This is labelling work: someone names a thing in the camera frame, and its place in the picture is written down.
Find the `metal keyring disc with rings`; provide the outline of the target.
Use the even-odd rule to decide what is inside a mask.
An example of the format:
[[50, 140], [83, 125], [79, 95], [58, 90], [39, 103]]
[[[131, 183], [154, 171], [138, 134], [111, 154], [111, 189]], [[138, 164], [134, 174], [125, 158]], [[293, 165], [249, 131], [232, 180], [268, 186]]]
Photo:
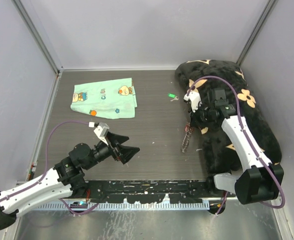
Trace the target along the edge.
[[184, 128], [184, 136], [183, 136], [181, 147], [180, 147], [180, 150], [182, 153], [185, 153], [187, 151], [187, 148], [190, 144], [190, 139], [193, 133], [193, 128], [191, 127], [189, 122], [186, 124], [186, 126], [189, 126], [189, 131], [185, 132], [185, 128]]

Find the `small silver key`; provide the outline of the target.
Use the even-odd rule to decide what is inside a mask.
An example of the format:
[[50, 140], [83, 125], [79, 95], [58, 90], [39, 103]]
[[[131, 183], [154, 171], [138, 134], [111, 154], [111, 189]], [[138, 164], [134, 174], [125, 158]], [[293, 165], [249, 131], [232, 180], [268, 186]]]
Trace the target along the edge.
[[170, 101], [173, 102], [173, 101], [178, 101], [179, 100], [179, 97], [178, 96], [175, 96], [174, 98], [172, 98]]

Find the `green key tag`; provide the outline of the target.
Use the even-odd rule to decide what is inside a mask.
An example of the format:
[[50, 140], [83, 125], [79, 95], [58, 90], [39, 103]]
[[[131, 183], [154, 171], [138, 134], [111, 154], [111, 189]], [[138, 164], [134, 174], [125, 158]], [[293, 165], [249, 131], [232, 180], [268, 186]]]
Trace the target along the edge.
[[175, 98], [175, 95], [172, 94], [172, 93], [168, 93], [167, 96], [170, 97], [170, 98]]

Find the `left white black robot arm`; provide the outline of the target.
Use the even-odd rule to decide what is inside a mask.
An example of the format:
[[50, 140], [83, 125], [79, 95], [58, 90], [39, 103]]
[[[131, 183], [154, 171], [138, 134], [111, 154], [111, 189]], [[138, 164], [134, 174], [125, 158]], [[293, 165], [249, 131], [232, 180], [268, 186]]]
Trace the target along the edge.
[[127, 140], [127, 136], [109, 132], [106, 142], [99, 141], [94, 147], [79, 143], [67, 157], [39, 177], [9, 190], [0, 190], [0, 231], [47, 202], [84, 197], [87, 193], [85, 170], [109, 157], [125, 165], [140, 151], [139, 147], [124, 146]]

